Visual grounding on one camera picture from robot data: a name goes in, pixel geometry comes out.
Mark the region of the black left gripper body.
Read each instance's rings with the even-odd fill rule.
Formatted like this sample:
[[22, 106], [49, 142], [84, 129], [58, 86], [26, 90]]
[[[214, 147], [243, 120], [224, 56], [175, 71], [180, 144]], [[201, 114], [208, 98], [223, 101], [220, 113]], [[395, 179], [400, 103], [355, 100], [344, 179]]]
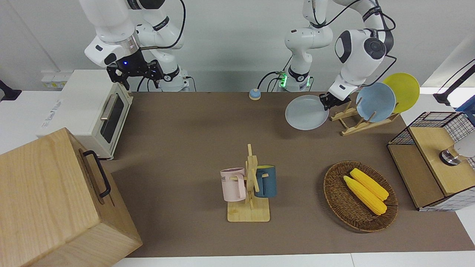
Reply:
[[328, 93], [328, 108], [333, 108], [335, 106], [340, 106], [351, 101], [351, 98], [347, 96], [343, 100], [337, 98], [332, 93]]

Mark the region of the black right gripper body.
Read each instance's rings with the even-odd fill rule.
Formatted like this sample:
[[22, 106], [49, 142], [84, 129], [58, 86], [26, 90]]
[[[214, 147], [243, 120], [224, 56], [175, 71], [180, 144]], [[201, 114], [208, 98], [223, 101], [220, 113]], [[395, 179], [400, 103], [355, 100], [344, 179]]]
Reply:
[[163, 71], [159, 61], [155, 59], [147, 62], [140, 50], [107, 66], [110, 78], [113, 75], [121, 75], [127, 78], [145, 77], [154, 80], [155, 70]]

